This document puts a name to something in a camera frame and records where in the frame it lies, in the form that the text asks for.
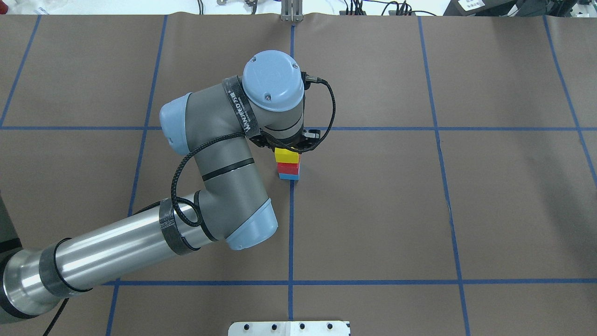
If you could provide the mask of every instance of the blue cap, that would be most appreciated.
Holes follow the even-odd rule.
[[[170,147],[180,155],[186,155],[190,151],[189,144],[186,141],[184,122],[186,103],[189,96],[190,92],[167,103],[159,110],[159,123],[162,125],[162,132],[168,139]]]
[[[293,109],[304,95],[299,65],[278,50],[262,51],[247,62],[242,87],[257,106],[273,112]]]
[[[233,250],[253,247],[269,237],[278,228],[278,221],[272,208],[272,199],[268,198],[241,226],[226,238],[226,243]]]

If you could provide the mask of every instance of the blue block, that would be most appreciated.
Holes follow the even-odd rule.
[[[280,179],[283,179],[283,180],[294,180],[294,181],[298,181],[299,178],[300,178],[300,172],[298,173],[298,175],[280,174]]]

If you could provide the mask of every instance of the yellow block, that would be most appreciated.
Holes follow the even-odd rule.
[[[300,161],[299,153],[291,152],[287,149],[276,148],[274,154],[276,155],[277,163],[299,163]]]

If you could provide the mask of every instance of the white bracket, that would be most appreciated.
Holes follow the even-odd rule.
[[[348,321],[235,322],[228,336],[350,336]]]
[[[282,0],[282,21],[303,21],[303,0]]]

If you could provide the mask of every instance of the grid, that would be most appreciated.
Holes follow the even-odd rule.
[[[0,118],[0,130],[3,131],[10,131],[10,130],[28,130],[28,131],[35,131],[35,130],[96,130],[96,131],[104,131],[104,130],[137,130],[142,131],[140,146],[139,146],[139,155],[137,159],[137,165],[133,180],[133,187],[131,190],[130,202],[128,206],[128,216],[133,213],[133,206],[137,192],[137,183],[139,181],[139,171],[141,169],[141,163],[143,161],[143,153],[147,138],[148,131],[157,131],[161,128],[158,126],[150,126],[150,115],[152,112],[152,103],[153,103],[153,94],[156,87],[156,82],[159,75],[159,67],[160,67],[160,59],[161,59],[161,51],[162,46],[164,44],[164,36],[167,30],[167,23],[168,23],[168,16],[164,16],[162,28],[161,28],[161,35],[159,37],[159,47],[158,53],[155,60],[155,69],[153,72],[153,79],[151,83],[151,90],[149,94],[149,101],[147,103],[147,111],[144,119],[143,126],[98,126],[98,127],[79,127],[79,126],[4,126],[3,123],[9,113],[11,100],[13,98],[14,91],[19,84],[19,78],[21,72],[23,70],[23,66],[26,63],[27,55],[29,54],[29,50],[35,39],[36,31],[38,30],[38,26],[40,21],[42,20],[41,16],[38,16],[33,31],[30,36],[30,40],[27,44],[25,49],[23,58],[21,60],[19,69],[17,71],[16,77],[12,84],[10,93],[8,95],[7,102],[4,106],[4,110],[2,112],[2,117]],[[429,70],[429,64],[427,59],[427,51],[425,45],[425,37],[424,37],[424,27],[421,18],[418,18],[418,30],[420,33],[420,43],[421,43],[421,50],[423,54],[423,63],[424,63],[424,70],[426,74],[426,84],[427,90],[429,94],[429,104],[432,113],[432,120],[433,120],[433,127],[333,127],[333,130],[339,132],[349,132],[349,131],[422,131],[422,132],[433,132],[435,135],[435,142],[437,147],[437,155],[439,160],[439,167],[441,170],[441,178],[443,183],[443,190],[444,190],[444,197],[445,202],[448,207],[449,213],[449,220],[450,220],[450,230],[451,230],[451,242],[452,242],[452,249],[453,249],[453,258],[456,267],[456,279],[414,279],[414,280],[295,280],[294,278],[294,202],[295,202],[295,182],[291,181],[289,186],[289,236],[288,236],[288,279],[287,280],[214,280],[214,281],[192,281],[192,280],[121,280],[116,279],[115,281],[108,282],[104,284],[108,287],[113,287],[113,295],[112,295],[112,302],[110,305],[110,313],[109,318],[106,326],[106,335],[110,335],[112,333],[112,324],[115,316],[115,312],[118,309],[118,292],[121,286],[284,286],[288,288],[288,319],[294,319],[294,287],[295,286],[403,286],[403,285],[457,285],[458,292],[460,295],[460,303],[461,303],[461,315],[463,319],[463,325],[466,335],[470,335],[470,326],[469,326],[469,312],[467,310],[467,300],[465,296],[465,285],[516,285],[516,284],[570,284],[570,283],[597,283],[597,278],[537,278],[537,279],[464,279],[461,266],[460,266],[460,257],[458,254],[458,243],[457,243],[457,232],[454,227],[454,217],[452,213],[452,205],[450,200],[450,189],[449,189],[449,178],[446,174],[446,168],[444,164],[444,154],[442,152],[442,140],[441,140],[441,133],[442,132],[450,132],[450,131],[474,131],[474,132],[517,132],[517,131],[531,131],[531,132],[577,132],[578,138],[580,139],[581,147],[583,149],[584,155],[586,157],[587,165],[591,172],[593,183],[597,187],[597,175],[595,173],[595,168],[593,165],[593,161],[590,157],[590,152],[585,142],[585,136],[583,132],[594,132],[597,131],[597,127],[581,127],[578,121],[574,105],[570,98],[570,94],[567,89],[566,82],[564,80],[564,76],[560,69],[560,65],[558,62],[558,57],[556,55],[556,51],[553,46],[552,41],[552,34],[550,32],[549,23],[546,17],[543,17],[543,23],[545,27],[545,33],[547,35],[547,39],[549,41],[550,50],[553,57],[553,64],[558,73],[559,80],[561,82],[561,90],[564,91],[567,105],[570,109],[571,116],[574,120],[575,127],[442,127],[438,124],[438,119],[436,115],[435,109],[435,101],[433,97],[433,81],[432,81],[432,74]],[[294,42],[295,42],[295,29],[296,27],[292,25],[290,27],[290,53],[291,56],[294,57]],[[318,129],[324,129],[325,127],[314,127]]]

